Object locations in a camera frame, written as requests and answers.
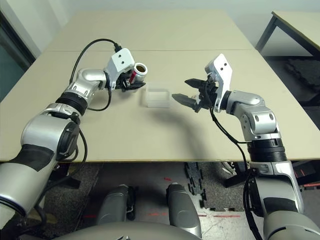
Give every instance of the beige table surface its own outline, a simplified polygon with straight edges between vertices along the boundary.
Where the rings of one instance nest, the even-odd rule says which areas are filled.
[[[233,68],[231,89],[263,96],[274,111],[287,157],[320,159],[320,131],[257,51],[133,51],[132,55],[147,65],[147,83],[167,82],[172,93],[192,96],[197,90],[187,86],[184,80],[205,79],[205,65],[220,53],[225,54]],[[45,52],[2,101],[1,161],[17,155],[28,120],[54,102],[67,87],[78,54],[76,51]],[[111,54],[89,51],[80,67],[101,69]],[[101,91],[92,105],[102,107],[107,99],[106,92]],[[89,162],[241,160],[239,150],[218,130],[207,110],[195,113],[175,101],[171,108],[147,108],[144,99],[143,88],[135,93],[114,91],[106,111],[87,110],[80,126],[88,143]],[[236,117],[225,113],[217,117],[235,138],[243,140]],[[83,144],[81,140],[78,142],[80,159]]]
[[[320,51],[320,12],[273,11],[272,14]]]
[[[81,51],[109,38],[131,51],[251,50],[254,47],[222,10],[130,10],[77,13],[47,51]],[[89,51],[111,51],[108,42]]]

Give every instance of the black cable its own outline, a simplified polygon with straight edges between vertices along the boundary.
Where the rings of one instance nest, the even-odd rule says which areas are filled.
[[[242,200],[243,200],[243,207],[244,207],[244,211],[245,211],[245,216],[246,219],[248,221],[248,225],[250,227],[250,230],[252,231],[252,234],[254,236],[254,238],[256,240],[263,240],[258,227],[256,225],[254,216],[251,212],[251,208],[250,208],[250,198],[249,198],[249,181],[251,180],[253,176],[253,170],[249,169],[248,170],[248,166],[247,166],[247,160],[246,160],[246,156],[244,151],[242,150],[242,148],[239,146],[239,144],[246,144],[247,142],[241,142],[236,140],[233,136],[231,136],[228,131],[220,124],[220,122],[218,121],[218,119],[216,118],[215,114],[214,114],[214,110],[213,110],[213,105],[212,105],[212,101],[209,98],[208,95],[208,81],[205,83],[204,86],[204,97],[206,98],[206,101],[209,103],[209,111],[212,117],[212,120],[214,121],[214,123],[217,125],[217,127],[221,130],[221,132],[223,132],[223,134],[225,134],[228,139],[233,142],[237,148],[240,150],[242,158],[243,158],[243,162],[244,162],[244,168],[245,168],[245,172],[248,173],[248,176],[245,180],[244,186],[243,186],[243,195],[242,195]]]
[[[41,218],[41,222],[39,224],[33,225],[33,226],[29,226],[28,228],[24,229],[23,231],[19,232],[19,236],[29,233],[33,230],[36,230],[38,228],[42,228],[46,225],[47,223],[47,215],[46,212],[43,210],[42,207],[39,206],[39,204],[35,204],[35,206],[33,207],[36,212],[39,214],[40,218]]]
[[[76,69],[78,67],[78,64],[82,58],[82,56],[85,54],[85,52],[87,51],[87,49],[95,44],[95,43],[98,43],[98,42],[109,42],[109,43],[112,43],[114,45],[114,50],[115,52],[118,52],[119,50],[122,49],[122,47],[116,43],[115,41],[111,40],[111,39],[107,39],[107,38],[99,38],[99,39],[96,39],[96,40],[93,40],[92,42],[90,42],[87,46],[85,46],[85,48],[81,51],[80,55],[78,56],[78,58],[76,59],[75,61],[75,64],[73,66],[73,69],[72,69],[72,73],[71,73],[71,76],[70,76],[70,79],[69,79],[69,84],[71,84],[73,82],[73,79],[75,77],[75,73],[76,73]],[[92,111],[96,111],[96,112],[100,112],[100,111],[104,111],[106,110],[109,105],[110,105],[110,102],[111,102],[111,89],[110,89],[110,86],[107,86],[107,89],[108,89],[108,103],[105,107],[101,108],[101,109],[94,109],[94,108],[91,108],[91,107],[88,107],[89,110],[92,110]]]
[[[244,207],[244,212],[245,212],[245,216],[246,219],[248,221],[248,225],[250,230],[252,231],[252,234],[254,236],[254,238],[256,240],[263,240],[258,227],[256,225],[254,216],[251,212],[251,208],[250,208],[250,198],[249,198],[249,181],[251,180],[251,178],[253,177],[253,172],[252,170],[248,171],[248,176],[244,182],[244,186],[243,186],[243,195],[242,195],[242,201],[243,201],[243,207]]]
[[[92,110],[92,111],[96,111],[96,112],[106,110],[106,109],[109,107],[110,103],[111,103],[111,89],[110,89],[110,87],[108,87],[108,95],[109,95],[108,103],[106,104],[105,107],[100,108],[100,109],[94,109],[94,108],[88,107],[88,109],[89,109],[89,110]]]
[[[83,145],[84,145],[84,155],[83,155],[83,159],[82,159],[82,162],[80,163],[80,165],[78,166],[78,168],[76,170],[74,170],[72,173],[70,173],[68,176],[65,176],[63,178],[61,178],[60,180],[57,180],[49,185],[47,185],[43,192],[41,193],[38,201],[37,201],[37,204],[39,204],[41,201],[42,201],[42,198],[45,196],[46,192],[49,191],[50,189],[60,185],[61,183],[63,183],[64,181],[70,179],[71,177],[73,177],[75,174],[77,174],[85,165],[85,162],[87,160],[87,156],[88,156],[88,145],[87,145],[87,141],[86,141],[86,138],[83,134],[83,132],[81,131],[81,129],[79,130],[79,134],[82,138],[82,141],[83,141]]]
[[[218,119],[216,118],[216,116],[215,116],[215,114],[214,114],[213,108],[210,108],[209,111],[210,111],[210,114],[211,114],[211,117],[212,117],[213,122],[217,125],[217,127],[221,130],[221,132],[223,132],[223,134],[226,135],[227,138],[228,138],[231,142],[233,142],[233,143],[237,146],[237,148],[240,150],[241,155],[242,155],[242,158],[243,158],[244,169],[245,169],[245,171],[247,171],[247,170],[248,170],[248,166],[247,166],[246,155],[245,155],[244,151],[242,150],[242,148],[239,146],[239,143],[241,143],[241,142],[237,141],[234,137],[232,137],[232,136],[227,132],[227,130],[224,129],[224,127],[222,127],[222,125],[220,124],[220,122],[218,121]]]
[[[74,64],[73,69],[72,69],[71,77],[70,77],[70,79],[69,79],[69,84],[71,84],[71,83],[73,82],[73,79],[74,79],[74,76],[75,76],[75,73],[76,73],[77,66],[78,66],[78,64],[79,64],[79,62],[80,62],[83,54],[85,54],[85,52],[87,51],[87,49],[88,49],[91,45],[93,45],[93,44],[95,44],[95,43],[98,43],[98,42],[109,42],[109,43],[112,43],[112,44],[114,45],[114,47],[115,47],[115,51],[116,51],[116,52],[118,52],[118,49],[117,49],[117,48],[120,47],[115,41],[113,41],[113,40],[111,40],[111,39],[107,39],[107,38],[99,38],[99,39],[96,39],[96,40],[93,40],[92,42],[90,42],[87,46],[85,46],[85,48],[81,51],[80,55],[79,55],[78,58],[76,59],[75,64]]]
[[[75,154],[73,156],[73,158],[70,158],[70,159],[61,159],[59,160],[59,162],[62,162],[62,163],[71,163],[73,162],[74,160],[76,160],[76,158],[78,157],[78,154],[79,154],[79,149],[78,149],[78,145],[75,147]]]

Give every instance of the clear plastic box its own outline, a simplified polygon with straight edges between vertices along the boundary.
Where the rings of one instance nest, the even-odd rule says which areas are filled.
[[[168,85],[164,82],[148,82],[145,101],[148,108],[170,108],[171,93]]]

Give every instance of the black band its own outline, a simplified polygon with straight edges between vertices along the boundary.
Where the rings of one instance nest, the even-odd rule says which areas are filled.
[[[58,104],[67,104],[76,109],[82,116],[88,107],[87,101],[73,92],[64,92],[56,101]]]
[[[287,160],[280,138],[255,140],[247,143],[252,162],[283,162]]]
[[[20,214],[23,217],[26,216],[26,211],[21,206],[19,206],[18,204],[16,204],[15,202],[13,202],[9,199],[6,199],[6,198],[3,198],[2,196],[0,196],[0,204],[3,204],[5,206],[15,210],[18,214]]]
[[[49,148],[31,144],[23,144],[18,155],[8,163],[23,164],[37,172],[47,166],[54,152]]]

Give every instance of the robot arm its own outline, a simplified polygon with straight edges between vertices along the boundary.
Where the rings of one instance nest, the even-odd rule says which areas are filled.
[[[104,70],[81,69],[76,81],[55,103],[28,122],[21,136],[19,154],[0,165],[0,210],[6,206],[7,210],[12,209],[21,216],[31,211],[58,161],[75,151],[81,118],[95,92],[104,88],[109,93],[114,89],[126,91],[145,84],[132,81],[134,67],[130,51],[122,48],[111,57]],[[0,225],[11,217],[5,219],[1,215]]]
[[[264,239],[320,239],[319,228],[302,214],[300,189],[274,113],[259,95],[229,91],[232,69],[223,54],[211,61],[205,71],[207,81],[185,81],[199,90],[196,99],[182,94],[172,96],[196,113],[201,108],[210,109],[212,114],[225,110],[239,119],[250,153],[249,165],[254,170],[247,189],[253,212],[264,217]]]

